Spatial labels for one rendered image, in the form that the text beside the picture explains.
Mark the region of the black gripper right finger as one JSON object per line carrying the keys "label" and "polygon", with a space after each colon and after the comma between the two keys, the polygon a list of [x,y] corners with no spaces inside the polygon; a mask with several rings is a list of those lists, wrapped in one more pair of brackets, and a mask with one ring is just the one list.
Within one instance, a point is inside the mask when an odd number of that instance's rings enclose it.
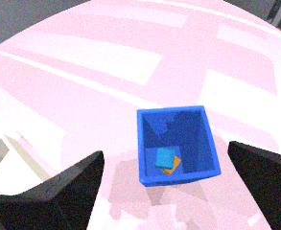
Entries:
{"label": "black gripper right finger", "polygon": [[281,154],[237,141],[227,153],[270,229],[281,230]]}

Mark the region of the small orange block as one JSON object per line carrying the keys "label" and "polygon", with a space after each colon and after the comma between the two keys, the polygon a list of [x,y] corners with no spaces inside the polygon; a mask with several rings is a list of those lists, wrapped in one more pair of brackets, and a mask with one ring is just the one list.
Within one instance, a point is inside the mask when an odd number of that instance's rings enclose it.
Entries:
{"label": "small orange block", "polygon": [[175,157],[174,168],[171,169],[171,171],[170,170],[163,170],[163,169],[160,169],[160,170],[162,170],[167,175],[170,175],[170,173],[173,172],[174,169],[176,168],[176,166],[179,164],[179,161],[181,161],[181,160],[179,160],[179,158]]}

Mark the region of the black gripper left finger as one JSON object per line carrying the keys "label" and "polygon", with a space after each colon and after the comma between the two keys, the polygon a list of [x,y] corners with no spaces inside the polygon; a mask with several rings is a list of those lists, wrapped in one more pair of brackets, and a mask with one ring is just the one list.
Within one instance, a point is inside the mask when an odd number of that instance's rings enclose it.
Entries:
{"label": "black gripper left finger", "polygon": [[0,195],[0,230],[87,230],[105,169],[105,153],[90,153],[20,195]]}

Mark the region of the beige shallow tray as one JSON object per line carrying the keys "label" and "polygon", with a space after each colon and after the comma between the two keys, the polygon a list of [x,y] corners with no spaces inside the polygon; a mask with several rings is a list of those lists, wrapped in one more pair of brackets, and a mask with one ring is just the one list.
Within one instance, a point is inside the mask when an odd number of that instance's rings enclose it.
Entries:
{"label": "beige shallow tray", "polygon": [[17,139],[0,134],[0,195],[20,195],[51,177]]}

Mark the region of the small teal block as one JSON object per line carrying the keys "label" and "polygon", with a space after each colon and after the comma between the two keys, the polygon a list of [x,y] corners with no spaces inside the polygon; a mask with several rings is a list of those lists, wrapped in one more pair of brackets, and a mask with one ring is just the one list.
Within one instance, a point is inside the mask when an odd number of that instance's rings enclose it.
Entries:
{"label": "small teal block", "polygon": [[175,149],[156,149],[155,168],[171,171],[174,168],[175,156]]}

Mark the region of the blue square cup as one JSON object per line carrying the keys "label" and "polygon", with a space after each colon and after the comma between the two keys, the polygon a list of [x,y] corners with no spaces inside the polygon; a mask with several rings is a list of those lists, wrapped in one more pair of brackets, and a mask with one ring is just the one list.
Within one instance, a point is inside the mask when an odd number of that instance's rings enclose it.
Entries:
{"label": "blue square cup", "polygon": [[[208,116],[202,106],[136,110],[140,184],[164,187],[222,175]],[[156,149],[176,150],[170,175],[155,168]]]}

